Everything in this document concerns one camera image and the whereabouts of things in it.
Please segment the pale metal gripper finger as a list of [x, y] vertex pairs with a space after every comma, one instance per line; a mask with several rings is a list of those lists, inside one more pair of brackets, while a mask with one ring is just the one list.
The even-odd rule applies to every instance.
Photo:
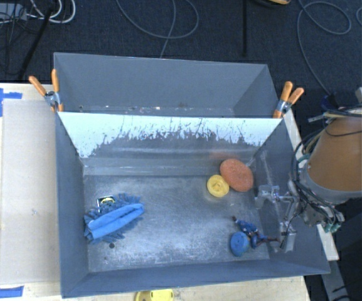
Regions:
[[255, 197], [255, 207], [262, 208], [264, 202], [269, 201], [275, 204], [280, 201], [280, 187], [272, 185], [261, 185], [258, 187], [258, 193]]
[[290, 222], [284, 221], [279, 224], [279, 240], [280, 242], [274, 246], [274, 251], [288, 253], [293, 251], [295, 246], [297, 231]]

